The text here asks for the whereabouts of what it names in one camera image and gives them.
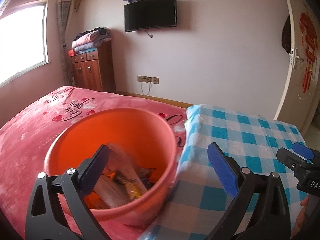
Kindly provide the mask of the person right hand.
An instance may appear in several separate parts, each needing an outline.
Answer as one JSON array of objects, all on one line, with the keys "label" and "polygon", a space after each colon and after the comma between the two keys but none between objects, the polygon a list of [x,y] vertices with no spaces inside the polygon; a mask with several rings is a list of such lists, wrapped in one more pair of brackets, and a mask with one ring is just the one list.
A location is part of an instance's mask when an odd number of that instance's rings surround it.
[{"label": "person right hand", "polygon": [[295,236],[300,231],[300,229],[302,228],[302,226],[304,225],[304,223],[307,220],[307,215],[305,214],[305,212],[306,212],[306,208],[307,208],[307,205],[309,202],[309,198],[310,198],[310,195],[308,194],[305,197],[305,199],[302,200],[300,203],[300,205],[302,206],[302,209],[296,218],[296,222],[295,222],[294,227],[291,231],[291,237]]}]

